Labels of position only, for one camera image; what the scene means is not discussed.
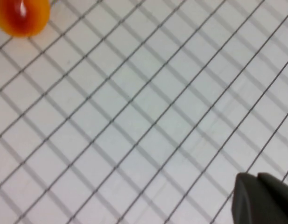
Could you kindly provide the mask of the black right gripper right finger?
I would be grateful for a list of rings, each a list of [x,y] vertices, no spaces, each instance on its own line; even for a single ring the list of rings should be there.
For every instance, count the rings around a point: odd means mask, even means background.
[[[270,196],[288,218],[288,185],[269,173],[259,173],[257,178],[265,185]]]

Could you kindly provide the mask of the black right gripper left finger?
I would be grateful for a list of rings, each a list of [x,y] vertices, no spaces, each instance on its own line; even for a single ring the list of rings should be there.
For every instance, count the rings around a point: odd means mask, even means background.
[[[235,224],[270,223],[270,202],[268,191],[255,176],[247,173],[237,175],[232,201]]]

